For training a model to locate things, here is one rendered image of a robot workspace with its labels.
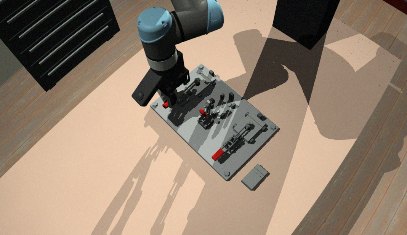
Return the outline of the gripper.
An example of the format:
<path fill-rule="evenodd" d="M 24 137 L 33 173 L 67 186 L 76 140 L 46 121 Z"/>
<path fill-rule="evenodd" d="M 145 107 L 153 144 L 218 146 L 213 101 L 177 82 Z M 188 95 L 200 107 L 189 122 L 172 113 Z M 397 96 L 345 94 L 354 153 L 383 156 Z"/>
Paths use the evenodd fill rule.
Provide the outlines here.
<path fill-rule="evenodd" d="M 184 93 L 184 90 L 177 91 L 177 88 L 182 84 L 186 85 L 190 81 L 189 70 L 184 66 L 183 53 L 177 50 L 177 56 L 178 58 L 176 64 L 168 70 L 157 71 L 150 67 L 151 70 L 156 74 L 164 75 L 169 73 L 168 77 L 162 83 L 157 92 L 162 101 L 164 103 L 167 102 L 168 107 L 171 109 L 175 107 L 176 101 Z"/>

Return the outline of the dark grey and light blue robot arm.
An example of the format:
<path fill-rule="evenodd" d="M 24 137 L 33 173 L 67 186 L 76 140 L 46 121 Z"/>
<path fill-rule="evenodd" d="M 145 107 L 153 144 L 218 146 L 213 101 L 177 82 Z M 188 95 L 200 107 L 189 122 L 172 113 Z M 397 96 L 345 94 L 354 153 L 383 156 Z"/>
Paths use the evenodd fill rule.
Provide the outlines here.
<path fill-rule="evenodd" d="M 149 66 L 157 71 L 168 70 L 176 64 L 176 44 L 207 35 L 222 28 L 224 24 L 224 14 L 217 0 L 171 2 L 174 11 L 151 7 L 144 10 L 137 19 L 138 34 L 146 59 Z M 156 74 L 149 69 L 131 95 L 132 98 L 145 107 L 168 75 L 169 73 Z"/>

